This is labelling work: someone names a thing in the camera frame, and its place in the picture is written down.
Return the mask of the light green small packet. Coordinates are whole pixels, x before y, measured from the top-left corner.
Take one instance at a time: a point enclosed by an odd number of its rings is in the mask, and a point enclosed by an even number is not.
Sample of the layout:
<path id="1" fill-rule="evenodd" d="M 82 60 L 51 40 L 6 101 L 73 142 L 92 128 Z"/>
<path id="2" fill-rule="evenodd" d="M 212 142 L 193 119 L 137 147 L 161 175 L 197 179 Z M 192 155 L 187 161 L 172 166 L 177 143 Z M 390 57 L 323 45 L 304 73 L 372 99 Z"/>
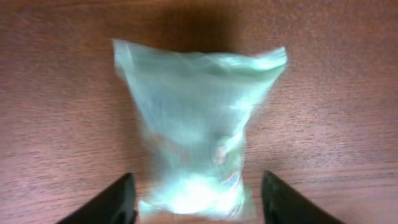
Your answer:
<path id="1" fill-rule="evenodd" d="M 141 220 L 160 213 L 254 218 L 242 177 L 246 125 L 285 70 L 285 48 L 254 56 L 179 53 L 113 40 L 113 49 L 154 163 Z"/>

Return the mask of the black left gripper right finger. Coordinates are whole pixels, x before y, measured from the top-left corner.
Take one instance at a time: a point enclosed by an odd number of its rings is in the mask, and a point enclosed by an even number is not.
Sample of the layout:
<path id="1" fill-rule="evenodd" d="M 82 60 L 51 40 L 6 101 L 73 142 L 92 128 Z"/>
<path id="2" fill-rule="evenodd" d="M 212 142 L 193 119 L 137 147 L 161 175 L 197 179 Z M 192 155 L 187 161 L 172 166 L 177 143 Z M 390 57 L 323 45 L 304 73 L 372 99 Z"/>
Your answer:
<path id="1" fill-rule="evenodd" d="M 261 197 L 266 224 L 343 224 L 268 170 Z"/>

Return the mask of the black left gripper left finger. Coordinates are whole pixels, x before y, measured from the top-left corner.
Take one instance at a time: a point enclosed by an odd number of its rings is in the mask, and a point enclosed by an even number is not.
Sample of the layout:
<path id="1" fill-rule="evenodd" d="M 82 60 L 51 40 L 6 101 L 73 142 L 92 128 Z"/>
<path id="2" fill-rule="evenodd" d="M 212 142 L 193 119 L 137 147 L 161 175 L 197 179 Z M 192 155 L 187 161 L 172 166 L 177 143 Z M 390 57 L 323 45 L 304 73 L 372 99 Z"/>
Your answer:
<path id="1" fill-rule="evenodd" d="M 136 190 L 128 172 L 57 224 L 135 224 Z"/>

